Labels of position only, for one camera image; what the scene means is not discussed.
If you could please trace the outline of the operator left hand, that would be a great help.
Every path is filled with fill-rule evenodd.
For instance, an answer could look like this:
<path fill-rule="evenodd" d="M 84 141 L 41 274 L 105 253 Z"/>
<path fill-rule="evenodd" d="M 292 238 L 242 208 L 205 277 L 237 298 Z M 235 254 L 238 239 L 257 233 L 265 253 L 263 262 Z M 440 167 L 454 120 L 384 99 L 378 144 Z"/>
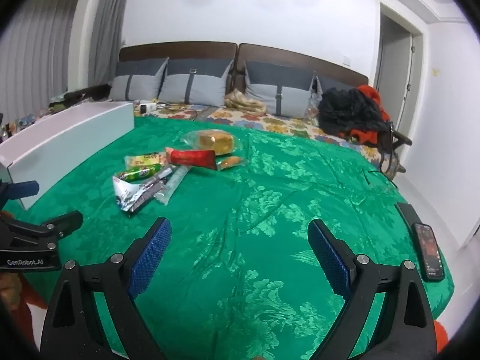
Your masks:
<path fill-rule="evenodd" d="M 16 273 L 2 272 L 0 275 L 1 300 L 9 312 L 16 311 L 20 305 L 22 283 Z"/>

